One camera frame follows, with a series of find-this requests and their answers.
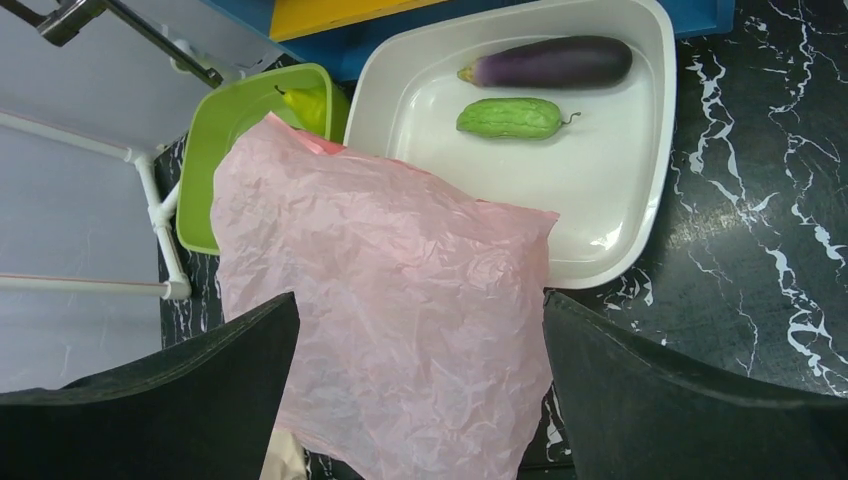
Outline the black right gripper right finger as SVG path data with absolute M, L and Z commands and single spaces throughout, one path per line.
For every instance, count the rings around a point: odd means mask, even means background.
M 737 375 L 550 292 L 544 338 L 581 479 L 843 479 L 847 402 Z

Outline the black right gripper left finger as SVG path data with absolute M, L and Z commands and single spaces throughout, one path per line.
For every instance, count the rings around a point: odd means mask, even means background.
M 59 389 L 1 397 L 5 479 L 257 479 L 300 318 L 280 294 Z

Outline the pink plastic grocery bag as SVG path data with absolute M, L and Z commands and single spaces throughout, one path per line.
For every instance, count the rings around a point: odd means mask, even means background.
M 553 212 L 487 202 L 266 115 L 214 174 L 224 316 L 292 293 L 276 418 L 366 479 L 513 479 L 552 383 Z

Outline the green ridged gourd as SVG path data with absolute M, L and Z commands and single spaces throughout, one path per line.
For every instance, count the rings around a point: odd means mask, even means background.
M 455 127 L 485 139 L 546 140 L 581 115 L 564 116 L 557 104 L 540 98 L 485 98 L 466 106 Z

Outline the yellow-green pear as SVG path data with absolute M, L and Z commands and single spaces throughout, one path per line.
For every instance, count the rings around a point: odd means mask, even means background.
M 327 94 L 323 86 L 282 89 L 275 85 L 274 89 L 304 129 L 321 136 L 326 133 Z

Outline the purple eggplant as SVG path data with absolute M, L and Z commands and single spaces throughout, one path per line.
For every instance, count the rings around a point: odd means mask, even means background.
M 615 86 L 629 74 L 633 52 L 604 36 L 542 40 L 480 57 L 457 77 L 483 88 L 593 89 Z

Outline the cream canvas tote bag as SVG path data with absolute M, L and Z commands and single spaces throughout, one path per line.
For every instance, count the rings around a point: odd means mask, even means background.
M 304 449 L 288 430 L 274 429 L 272 431 L 259 479 L 307 479 Z

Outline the white plastic tray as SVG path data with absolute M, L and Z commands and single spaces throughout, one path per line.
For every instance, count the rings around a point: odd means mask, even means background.
M 626 43 L 629 74 L 606 89 L 543 90 L 567 124 L 544 141 L 486 140 L 455 127 L 470 103 L 497 91 L 458 70 L 548 38 L 601 35 Z M 676 105 L 673 27 L 656 1 L 534 1 L 395 35 L 365 62 L 344 142 L 429 171 L 488 201 L 553 211 L 553 288 L 586 289 L 639 257 L 669 166 Z

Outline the green plastic tray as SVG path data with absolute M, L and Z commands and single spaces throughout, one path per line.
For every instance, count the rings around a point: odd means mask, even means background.
M 326 133 L 340 143 L 344 138 L 350 101 L 315 63 L 270 70 L 214 90 L 198 105 L 183 150 L 176 207 L 176 231 L 187 250 L 217 255 L 210 209 L 215 170 L 236 140 L 267 114 L 273 113 L 294 128 L 306 130 L 274 89 L 323 86 L 327 94 Z

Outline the blue yellow pink shelf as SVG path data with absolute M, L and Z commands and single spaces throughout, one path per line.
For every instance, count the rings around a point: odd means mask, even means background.
M 213 1 L 211 7 L 318 63 L 356 80 L 374 51 L 398 35 L 423 63 L 463 58 L 554 37 L 598 35 L 627 43 L 635 56 L 666 66 L 681 37 L 727 33 L 733 1 Z

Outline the white pvc pipe frame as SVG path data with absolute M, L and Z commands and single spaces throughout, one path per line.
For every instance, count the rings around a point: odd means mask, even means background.
M 7 112 L 1 114 L 1 125 L 120 159 L 132 165 L 138 173 L 147 204 L 147 215 L 167 270 L 167 279 L 159 283 L 3 273 L 1 275 L 1 288 L 3 290 L 56 291 L 74 294 L 127 294 L 155 296 L 163 300 L 184 300 L 191 295 L 191 285 L 177 254 L 173 229 L 170 224 L 176 212 L 180 186 L 175 185 L 165 196 L 160 194 L 155 180 L 153 158 L 150 155 L 130 147 L 115 146 Z

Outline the metal faucet bracket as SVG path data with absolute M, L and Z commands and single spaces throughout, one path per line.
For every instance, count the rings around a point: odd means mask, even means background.
M 3 1 L 1 11 L 31 27 L 47 43 L 64 47 L 90 25 L 97 33 L 120 32 L 134 38 L 126 43 L 154 49 L 171 61 L 179 73 L 191 75 L 211 89 L 224 84 L 224 75 L 193 52 L 188 45 L 170 39 L 163 29 L 144 19 L 123 1 L 52 1 L 40 13 L 23 1 Z

